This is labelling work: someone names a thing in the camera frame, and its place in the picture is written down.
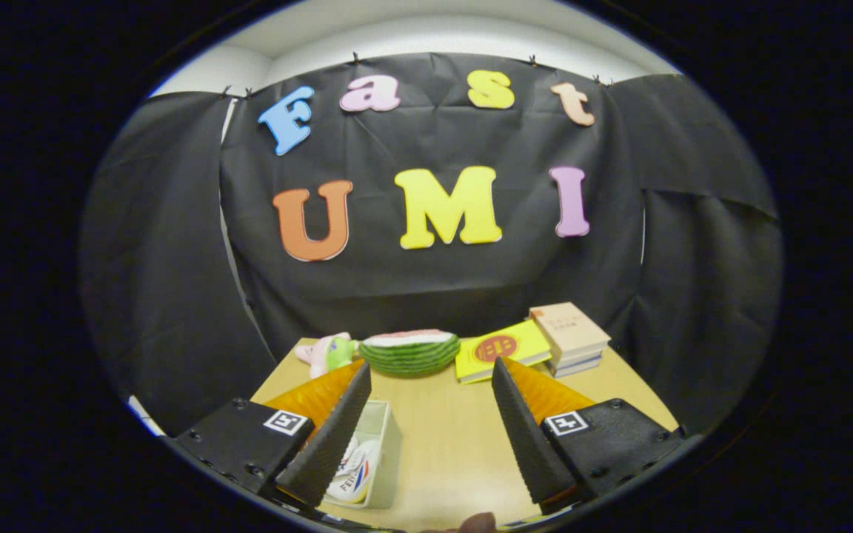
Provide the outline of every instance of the stack of books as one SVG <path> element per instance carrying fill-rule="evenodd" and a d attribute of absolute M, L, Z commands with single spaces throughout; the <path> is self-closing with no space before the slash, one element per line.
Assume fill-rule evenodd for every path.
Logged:
<path fill-rule="evenodd" d="M 552 357 L 546 362 L 554 378 L 595 368 L 607 348 L 607 336 L 597 324 L 574 304 L 532 307 L 529 318 L 545 334 Z"/>

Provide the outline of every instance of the black curtain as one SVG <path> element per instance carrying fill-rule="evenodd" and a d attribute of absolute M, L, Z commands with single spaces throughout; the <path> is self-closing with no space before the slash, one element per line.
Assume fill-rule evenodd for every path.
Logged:
<path fill-rule="evenodd" d="M 727 415 L 769 345 L 783 245 L 769 182 L 732 123 L 683 76 L 609 88 L 646 206 L 623 353 L 678 420 Z"/>
<path fill-rule="evenodd" d="M 510 109 L 481 109 L 467 95 L 473 70 L 511 80 Z M 348 113 L 338 106 L 351 80 L 397 78 L 400 106 Z M 566 117 L 551 87 L 571 81 L 589 97 L 595 125 Z M 285 155 L 261 113 L 295 89 L 314 88 L 311 134 Z M 613 337 L 640 276 L 640 188 L 620 112 L 592 80 L 508 58 L 409 54 L 305 73 L 237 106 L 223 149 L 223 208 L 239 273 L 271 350 L 300 337 L 348 331 L 356 338 L 437 327 L 474 336 L 517 323 L 535 304 L 574 301 Z M 403 249 L 405 196 L 397 173 L 428 169 L 452 192 L 469 166 L 495 170 L 492 197 L 502 239 Z M 549 169 L 573 166 L 590 233 L 560 238 L 558 188 Z M 282 249 L 274 195 L 308 189 L 308 236 L 328 233 L 318 186 L 347 179 L 349 240 L 332 260 L 304 263 Z"/>
<path fill-rule="evenodd" d="M 241 306 L 219 220 L 228 98 L 160 95 L 98 167 L 81 222 L 81 296 L 122 399 L 169 435 L 275 368 Z"/>
<path fill-rule="evenodd" d="M 473 105 L 474 70 L 507 74 L 514 105 Z M 399 81 L 400 105 L 342 110 L 348 83 L 372 74 Z M 595 124 L 566 115 L 551 91 L 565 81 L 588 95 Z M 276 155 L 258 119 L 305 85 L 314 90 L 311 134 Z M 274 368 L 270 352 L 280 358 L 301 337 L 427 327 L 473 336 L 556 301 L 600 324 L 691 432 L 730 411 L 764 357 L 782 277 L 772 193 L 744 140 L 683 76 L 605 85 L 507 58 L 409 54 L 305 73 L 243 98 L 220 149 L 226 110 L 219 95 L 151 98 L 102 164 L 84 225 L 98 347 L 116 383 L 168 432 L 250 395 Z M 495 170 L 501 240 L 437 237 L 403 249 L 397 173 L 427 169 L 448 193 L 470 166 Z M 555 234 L 557 166 L 586 175 L 584 236 Z M 328 261 L 295 259 L 272 200 L 306 189 L 305 229 L 322 239 L 318 187 L 342 179 L 353 185 L 347 245 Z"/>

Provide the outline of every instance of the yellow letter m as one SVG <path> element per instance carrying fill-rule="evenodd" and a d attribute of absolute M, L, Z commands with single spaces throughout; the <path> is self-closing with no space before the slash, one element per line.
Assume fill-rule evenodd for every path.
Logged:
<path fill-rule="evenodd" d="M 400 246 L 404 249 L 433 246 L 435 237 L 427 229 L 427 217 L 447 245 L 453 242 L 464 215 L 466 223 L 460 240 L 467 245 L 502 239 L 502 229 L 495 226 L 492 206 L 494 179 L 495 171 L 489 167 L 466 167 L 460 172 L 453 194 L 447 195 L 429 170 L 400 172 L 393 179 L 404 190 L 407 200 L 407 233 L 400 237 Z"/>

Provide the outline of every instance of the hand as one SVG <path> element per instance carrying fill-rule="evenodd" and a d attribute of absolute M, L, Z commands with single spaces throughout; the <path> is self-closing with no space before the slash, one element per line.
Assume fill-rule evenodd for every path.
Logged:
<path fill-rule="evenodd" d="M 495 516 L 492 513 L 474 514 L 464 520 L 459 529 L 431 529 L 422 533 L 495 533 Z"/>

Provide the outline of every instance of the pink letter i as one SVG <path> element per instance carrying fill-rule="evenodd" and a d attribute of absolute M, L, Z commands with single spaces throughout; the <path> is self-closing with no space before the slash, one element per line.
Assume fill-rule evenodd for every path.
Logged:
<path fill-rule="evenodd" d="M 561 220 L 555 226 L 559 237 L 578 237 L 588 234 L 592 228 L 585 220 L 585 207 L 581 198 L 581 182 L 585 172 L 575 167 L 555 167 L 548 171 L 558 183 L 558 200 L 561 205 Z"/>

